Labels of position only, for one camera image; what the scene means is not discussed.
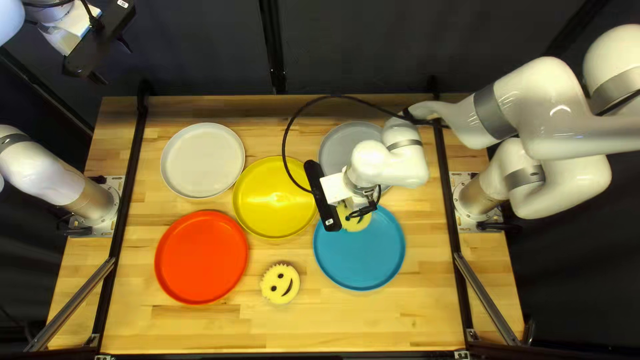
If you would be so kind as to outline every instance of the sponge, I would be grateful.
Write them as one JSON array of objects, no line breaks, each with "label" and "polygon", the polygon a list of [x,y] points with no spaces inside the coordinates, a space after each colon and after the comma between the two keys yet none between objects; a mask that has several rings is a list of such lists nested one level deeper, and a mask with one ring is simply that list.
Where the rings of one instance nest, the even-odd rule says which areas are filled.
[{"label": "sponge", "polygon": [[350,212],[349,208],[347,208],[347,204],[339,204],[336,208],[338,210],[340,221],[342,222],[342,228],[346,231],[351,233],[362,231],[369,226],[369,223],[371,222],[371,213],[368,213],[363,217],[349,218],[349,220],[347,220],[347,215],[349,215]]}]

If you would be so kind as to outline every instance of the black cable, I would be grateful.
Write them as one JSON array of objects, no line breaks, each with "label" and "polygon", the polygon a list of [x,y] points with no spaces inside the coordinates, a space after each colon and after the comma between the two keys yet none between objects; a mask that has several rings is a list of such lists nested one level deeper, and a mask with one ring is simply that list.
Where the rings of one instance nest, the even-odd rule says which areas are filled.
[{"label": "black cable", "polygon": [[369,205],[365,206],[364,208],[360,208],[350,212],[349,215],[346,216],[345,220],[349,221],[352,218],[358,218],[358,217],[362,218],[366,214],[376,211],[378,209],[378,203],[380,203],[381,197],[382,197],[382,186],[378,184],[378,198],[376,199],[376,202],[370,202]]},{"label": "black cable", "polygon": [[89,27],[94,31],[100,31],[104,29],[104,24],[100,19],[93,15],[91,9],[89,8],[89,4],[86,3],[86,0],[80,0],[80,2],[84,6],[84,10],[86,11],[87,15],[89,15]]},{"label": "black cable", "polygon": [[69,3],[73,3],[75,0],[60,0],[57,3],[50,4],[36,4],[36,3],[25,3],[22,2],[22,5],[28,6],[31,8],[57,8],[58,6],[63,6]]},{"label": "black cable", "polygon": [[66,214],[65,216],[59,218],[58,221],[56,221],[56,230],[59,231],[60,230],[60,223],[62,223],[63,221],[65,221],[66,219],[68,219],[68,218],[70,218],[72,216],[74,216],[74,214],[73,213],[69,213],[69,214]]},{"label": "black cable", "polygon": [[447,128],[447,126],[443,126],[440,125],[440,123],[437,120],[440,120],[440,118],[437,119],[432,119],[432,120],[418,120],[415,117],[413,117],[413,115],[411,115],[411,113],[409,112],[408,109],[404,109],[403,110],[403,115],[398,115],[396,113],[394,113],[393,111],[387,110],[385,108],[381,108],[378,105],[372,104],[368,101],[359,99],[357,97],[353,97],[353,96],[349,96],[349,95],[324,95],[324,96],[320,96],[320,97],[316,97],[315,99],[312,99],[311,101],[307,102],[306,104],[304,104],[303,106],[300,106],[300,108],[298,108],[298,110],[296,110],[296,112],[293,114],[293,116],[289,119],[289,123],[287,124],[287,127],[284,129],[284,135],[282,137],[282,163],[284,164],[284,170],[287,172],[287,175],[289,176],[289,179],[291,179],[291,181],[302,191],[304,192],[308,192],[311,193],[311,190],[305,188],[304,186],[300,185],[294,178],[293,175],[291,175],[291,171],[289,170],[289,166],[287,165],[287,156],[285,153],[285,148],[287,145],[287,136],[289,135],[289,130],[291,129],[291,126],[293,125],[293,122],[300,116],[300,114],[302,113],[302,111],[304,111],[306,108],[308,108],[309,106],[312,106],[313,104],[317,103],[317,102],[321,102],[323,100],[327,100],[327,99],[347,99],[347,100],[351,100],[351,101],[355,101],[359,104],[363,104],[366,106],[369,106],[371,108],[374,108],[382,113],[385,113],[387,115],[390,115],[391,117],[395,117],[401,120],[406,120],[408,122],[411,122],[413,125],[429,125],[429,126],[438,126],[438,127],[445,127]]},{"label": "black cable", "polygon": [[476,228],[480,231],[484,230],[502,230],[508,233],[519,233],[522,231],[522,226],[517,224],[505,224],[503,222],[479,222],[476,224]]}]

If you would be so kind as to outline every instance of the orange plate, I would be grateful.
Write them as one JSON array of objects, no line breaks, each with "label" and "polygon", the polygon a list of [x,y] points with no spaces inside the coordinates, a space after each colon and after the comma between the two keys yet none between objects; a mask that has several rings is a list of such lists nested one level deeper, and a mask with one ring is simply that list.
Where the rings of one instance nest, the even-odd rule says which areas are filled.
[{"label": "orange plate", "polygon": [[174,222],[156,249],[156,278],[167,295],[189,305],[214,302],[240,281],[246,236],[230,217],[198,211]]}]

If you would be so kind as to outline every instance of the yellow plate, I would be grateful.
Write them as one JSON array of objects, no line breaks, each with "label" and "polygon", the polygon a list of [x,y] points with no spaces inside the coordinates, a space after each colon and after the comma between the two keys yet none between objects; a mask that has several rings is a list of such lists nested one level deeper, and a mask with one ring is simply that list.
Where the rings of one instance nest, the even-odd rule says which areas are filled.
[{"label": "yellow plate", "polygon": [[[287,158],[293,178],[309,188],[302,163]],[[316,216],[310,193],[300,190],[287,176],[281,156],[251,164],[234,187],[234,211],[249,232],[270,240],[288,238],[304,230]]]}]

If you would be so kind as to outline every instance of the smiley face sponge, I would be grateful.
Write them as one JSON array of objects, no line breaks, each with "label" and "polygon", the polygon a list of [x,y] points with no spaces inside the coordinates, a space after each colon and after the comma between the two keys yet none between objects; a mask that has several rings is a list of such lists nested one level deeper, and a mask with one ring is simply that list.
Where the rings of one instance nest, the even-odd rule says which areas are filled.
[{"label": "smiley face sponge", "polygon": [[262,296],[274,304],[287,304],[300,290],[300,276],[291,265],[275,264],[262,276]]}]

